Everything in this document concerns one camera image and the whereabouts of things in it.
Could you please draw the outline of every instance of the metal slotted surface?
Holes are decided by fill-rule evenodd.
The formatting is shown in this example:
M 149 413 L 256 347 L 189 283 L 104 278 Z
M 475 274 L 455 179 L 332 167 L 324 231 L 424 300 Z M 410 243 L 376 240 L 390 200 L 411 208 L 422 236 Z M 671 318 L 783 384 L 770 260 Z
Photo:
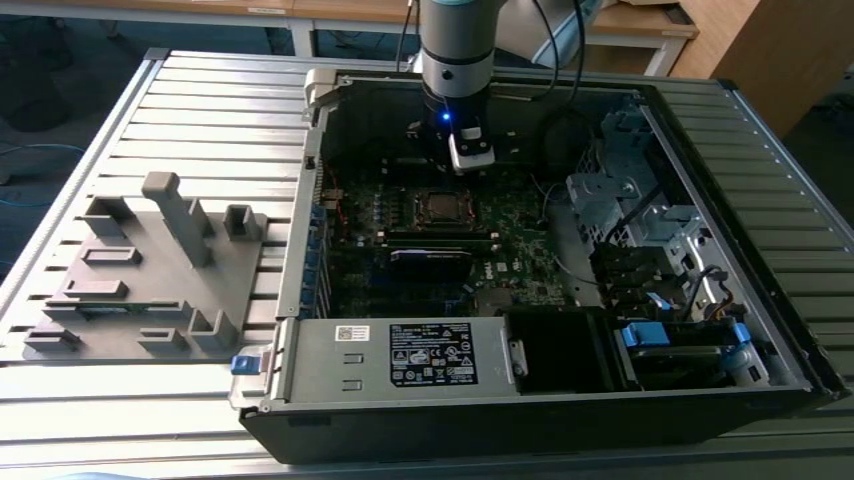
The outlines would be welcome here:
M 20 356 L 25 328 L 40 320 L 43 298 L 59 288 L 89 233 L 72 219 L 85 197 L 129 195 L 133 208 L 153 208 L 136 193 L 151 170 L 175 171 L 181 193 L 199 196 L 205 210 L 221 211 L 239 200 L 271 217 L 243 336 L 244 343 L 269 340 L 308 128 L 301 87 L 305 72 L 319 64 L 390 68 L 379 62 L 197 52 L 145 61 L 0 289 L 0 332 L 12 332 L 0 359 Z M 587 78 L 659 88 L 795 307 L 838 370 L 854 376 L 850 230 L 738 95 L 710 81 Z M 851 465 L 851 457 L 843 457 L 854 451 L 849 398 L 803 418 L 759 422 L 687 448 L 296 468 L 279 465 L 240 427 L 227 401 L 229 385 L 225 365 L 1 368 L 0 466 L 15 470 L 0 477 L 97 471 L 149 478 L 259 478 L 355 470 L 372 478 L 392 472 L 435 477 L 486 469 L 526 474 L 591 469 L 616 462 L 654 476 L 706 478 L 704 471 L 732 474 L 743 471 L 743 462 L 758 466 L 769 458 L 798 458 L 785 460 L 790 471 L 809 471 L 810 462 L 823 465 L 830 456 Z M 675 464 L 690 464 L 690 473 Z

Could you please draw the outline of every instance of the white label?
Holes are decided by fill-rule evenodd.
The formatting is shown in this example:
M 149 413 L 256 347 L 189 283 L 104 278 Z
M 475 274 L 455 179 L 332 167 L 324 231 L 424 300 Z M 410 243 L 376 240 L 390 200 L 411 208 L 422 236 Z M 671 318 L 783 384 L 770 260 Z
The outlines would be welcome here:
M 284 9 L 281 8 L 247 8 L 249 13 L 267 13 L 271 15 L 284 15 Z
M 682 32 L 679 30 L 664 30 L 662 35 L 666 37 L 692 37 L 694 32 Z
M 367 325 L 338 325 L 335 327 L 336 342 L 367 342 L 371 340 L 371 327 Z
M 448 375 L 474 375 L 474 367 L 448 367 Z

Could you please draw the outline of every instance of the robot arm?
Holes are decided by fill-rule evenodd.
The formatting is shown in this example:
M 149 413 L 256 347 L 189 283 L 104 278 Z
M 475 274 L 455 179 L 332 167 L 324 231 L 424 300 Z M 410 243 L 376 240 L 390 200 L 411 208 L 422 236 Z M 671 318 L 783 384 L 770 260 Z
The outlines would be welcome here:
M 424 0 L 422 5 L 426 123 L 447 137 L 459 172 L 495 162 L 486 103 L 504 1 Z
M 550 66 L 551 39 L 531 0 L 510 0 L 506 7 L 507 0 L 422 2 L 424 123 L 447 140 L 454 170 L 466 172 L 495 162 L 486 104 L 496 36 L 504 49 L 531 59 L 542 58 L 539 63 Z M 579 3 L 588 23 L 602 0 Z M 578 50 L 574 1 L 540 0 L 540 4 L 550 21 L 554 19 L 558 62 L 563 65 Z

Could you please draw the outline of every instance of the barcode sticker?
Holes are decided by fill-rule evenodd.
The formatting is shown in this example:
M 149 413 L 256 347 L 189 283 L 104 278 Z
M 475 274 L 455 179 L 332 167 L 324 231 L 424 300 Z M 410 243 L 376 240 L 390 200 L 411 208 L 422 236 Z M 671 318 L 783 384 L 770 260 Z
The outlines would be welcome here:
M 371 327 L 367 325 L 338 325 L 335 327 L 336 342 L 367 342 L 371 340 Z
M 249 7 L 245 9 L 249 13 L 265 13 L 268 15 L 284 15 L 283 8 L 253 8 Z

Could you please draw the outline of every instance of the power supply label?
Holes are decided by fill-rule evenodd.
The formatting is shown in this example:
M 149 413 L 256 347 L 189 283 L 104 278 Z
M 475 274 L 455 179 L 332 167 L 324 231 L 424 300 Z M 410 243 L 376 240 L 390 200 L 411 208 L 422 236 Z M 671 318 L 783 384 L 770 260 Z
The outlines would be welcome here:
M 478 383 L 470 323 L 391 325 L 388 333 L 395 387 Z

